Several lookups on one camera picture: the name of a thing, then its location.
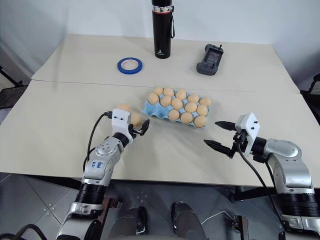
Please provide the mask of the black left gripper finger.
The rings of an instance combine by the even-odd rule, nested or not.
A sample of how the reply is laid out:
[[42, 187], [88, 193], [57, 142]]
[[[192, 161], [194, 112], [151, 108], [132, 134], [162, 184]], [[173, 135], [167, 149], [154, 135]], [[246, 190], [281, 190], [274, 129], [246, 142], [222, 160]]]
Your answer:
[[147, 120], [145, 120], [145, 121], [143, 122], [140, 130], [138, 131], [138, 133], [140, 134], [140, 136], [143, 136], [143, 135], [147, 132], [147, 130], [148, 130], [148, 128], [149, 128], [149, 125], [150, 125], [150, 120], [149, 120], [149, 119], [147, 119]]

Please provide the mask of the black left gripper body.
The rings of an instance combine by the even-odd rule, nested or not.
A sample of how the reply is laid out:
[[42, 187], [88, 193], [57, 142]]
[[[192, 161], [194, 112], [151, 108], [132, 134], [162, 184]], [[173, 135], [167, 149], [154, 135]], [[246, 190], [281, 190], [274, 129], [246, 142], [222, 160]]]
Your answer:
[[137, 137], [137, 135], [141, 134], [141, 130], [140, 129], [135, 129], [133, 124], [129, 124], [128, 132], [130, 133], [130, 135], [132, 136], [133, 139], [135, 139]]

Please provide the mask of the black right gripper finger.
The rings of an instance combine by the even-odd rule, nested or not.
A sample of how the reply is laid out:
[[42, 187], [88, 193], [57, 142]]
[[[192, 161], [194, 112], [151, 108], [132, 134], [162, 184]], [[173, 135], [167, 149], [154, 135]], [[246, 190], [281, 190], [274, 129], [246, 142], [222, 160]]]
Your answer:
[[236, 124], [229, 121], [216, 121], [215, 124], [228, 131], [236, 131]]
[[208, 140], [208, 139], [204, 139], [203, 140], [204, 143], [206, 145], [208, 145], [210, 148], [212, 148], [213, 150], [219, 152], [219, 153], [222, 153], [224, 155], [229, 155], [231, 149], [226, 147], [226, 146], [223, 146], [221, 143], [219, 142], [216, 142], [214, 140]]

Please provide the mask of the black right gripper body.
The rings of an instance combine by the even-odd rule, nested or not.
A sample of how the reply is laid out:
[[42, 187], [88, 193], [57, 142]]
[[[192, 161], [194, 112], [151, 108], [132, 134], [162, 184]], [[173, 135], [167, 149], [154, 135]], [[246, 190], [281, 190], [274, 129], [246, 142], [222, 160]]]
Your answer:
[[245, 130], [241, 130], [240, 133], [235, 133], [232, 148], [228, 154], [230, 159], [234, 157], [235, 153], [239, 153], [241, 157], [245, 156], [244, 153], [248, 145], [247, 136], [248, 134]]

